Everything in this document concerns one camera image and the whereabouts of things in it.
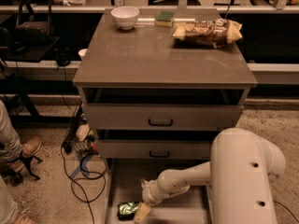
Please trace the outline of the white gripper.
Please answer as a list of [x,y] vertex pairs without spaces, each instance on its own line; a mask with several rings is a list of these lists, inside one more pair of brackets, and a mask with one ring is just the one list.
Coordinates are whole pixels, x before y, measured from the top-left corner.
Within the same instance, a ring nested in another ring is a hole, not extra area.
[[140,183],[142,188],[142,200],[144,203],[140,203],[137,207],[134,216],[135,224],[140,224],[141,221],[150,213],[151,207],[161,203],[164,198],[164,194],[159,188],[156,180],[148,181],[141,178]]

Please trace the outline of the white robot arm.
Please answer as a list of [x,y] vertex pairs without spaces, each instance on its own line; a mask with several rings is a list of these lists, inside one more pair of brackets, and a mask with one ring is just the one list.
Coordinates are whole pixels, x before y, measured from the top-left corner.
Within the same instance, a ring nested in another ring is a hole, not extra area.
[[155,180],[141,181],[142,203],[134,223],[163,200],[191,186],[208,186],[213,224],[278,224],[270,181],[285,168],[284,154],[272,142],[248,130],[226,129],[214,139],[210,161],[184,170],[167,169]]

